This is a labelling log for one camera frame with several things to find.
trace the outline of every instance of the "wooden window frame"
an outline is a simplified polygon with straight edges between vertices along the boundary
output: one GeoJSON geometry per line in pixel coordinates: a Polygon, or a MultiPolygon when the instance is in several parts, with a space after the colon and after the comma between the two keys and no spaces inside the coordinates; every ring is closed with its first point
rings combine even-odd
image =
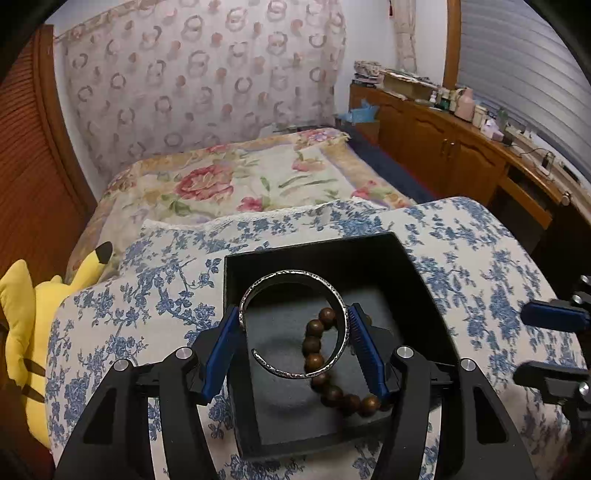
{"type": "Polygon", "coordinates": [[[443,86],[450,90],[456,88],[457,73],[460,69],[460,48],[462,45],[462,5],[461,0],[447,0],[447,53],[443,86]]]}

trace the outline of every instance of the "yellow plush toy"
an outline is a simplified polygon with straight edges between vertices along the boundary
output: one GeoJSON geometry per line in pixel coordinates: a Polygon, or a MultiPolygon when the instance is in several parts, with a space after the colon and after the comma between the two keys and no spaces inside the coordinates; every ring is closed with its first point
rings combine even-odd
{"type": "Polygon", "coordinates": [[[110,242],[97,247],[80,265],[71,285],[59,275],[33,288],[24,260],[15,262],[0,279],[0,306],[8,321],[8,376],[22,388],[31,434],[50,448],[45,414],[45,364],[53,317],[69,295],[94,285],[111,255],[110,242]]]}

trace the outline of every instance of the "blue plastic bag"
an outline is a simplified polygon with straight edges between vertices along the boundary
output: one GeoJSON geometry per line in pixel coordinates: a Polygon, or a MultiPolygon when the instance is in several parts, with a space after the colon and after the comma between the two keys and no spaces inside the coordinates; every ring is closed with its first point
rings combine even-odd
{"type": "Polygon", "coordinates": [[[370,105],[364,98],[361,100],[361,108],[354,108],[351,111],[339,115],[342,121],[349,122],[350,124],[366,124],[375,122],[375,116],[378,113],[379,107],[376,105],[370,105]]]}

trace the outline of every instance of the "white wall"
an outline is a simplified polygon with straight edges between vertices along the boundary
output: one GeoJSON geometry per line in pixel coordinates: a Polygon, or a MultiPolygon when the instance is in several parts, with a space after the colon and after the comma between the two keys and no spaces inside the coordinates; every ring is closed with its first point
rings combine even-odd
{"type": "Polygon", "coordinates": [[[417,0],[417,73],[441,85],[447,53],[447,0],[417,0]]]}
{"type": "MultiPolygon", "coordinates": [[[[447,44],[447,0],[416,0],[416,53],[418,74],[428,76],[435,83],[443,82],[447,44]]],[[[122,0],[68,0],[46,23],[55,27],[54,35],[60,35],[95,15],[116,7],[122,0]]],[[[349,85],[355,60],[374,60],[385,67],[396,66],[394,21],[389,17],[386,0],[341,0],[347,22],[347,47],[343,65],[335,86],[338,113],[349,107],[349,85]]],[[[106,187],[92,164],[75,113],[67,97],[62,63],[61,45],[54,52],[57,90],[62,105],[66,128],[72,141],[82,172],[97,198],[106,187]]]]}
{"type": "Polygon", "coordinates": [[[347,22],[347,48],[335,85],[338,113],[349,109],[349,85],[355,60],[372,60],[396,66],[394,20],[387,0],[340,0],[347,22]]]}

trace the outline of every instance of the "silver bangle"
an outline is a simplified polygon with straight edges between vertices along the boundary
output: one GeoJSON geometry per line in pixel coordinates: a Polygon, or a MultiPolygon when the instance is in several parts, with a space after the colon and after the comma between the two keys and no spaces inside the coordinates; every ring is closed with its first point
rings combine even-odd
{"type": "Polygon", "coordinates": [[[303,270],[281,270],[279,272],[275,272],[260,278],[247,289],[246,293],[242,297],[242,300],[240,300],[240,305],[238,307],[238,322],[240,323],[240,328],[246,334],[244,311],[248,307],[248,304],[251,302],[251,300],[267,287],[281,283],[304,284],[325,296],[326,300],[329,302],[330,306],[336,313],[336,327],[338,331],[338,337],[335,349],[322,368],[309,374],[292,374],[279,370],[266,362],[265,359],[261,357],[254,348],[252,349],[252,356],[257,362],[259,362],[260,366],[276,377],[288,378],[289,380],[303,380],[317,377],[318,375],[323,374],[333,368],[340,356],[343,355],[347,341],[349,340],[349,313],[347,312],[345,302],[339,295],[339,292],[337,292],[335,288],[324,278],[303,270]]]}

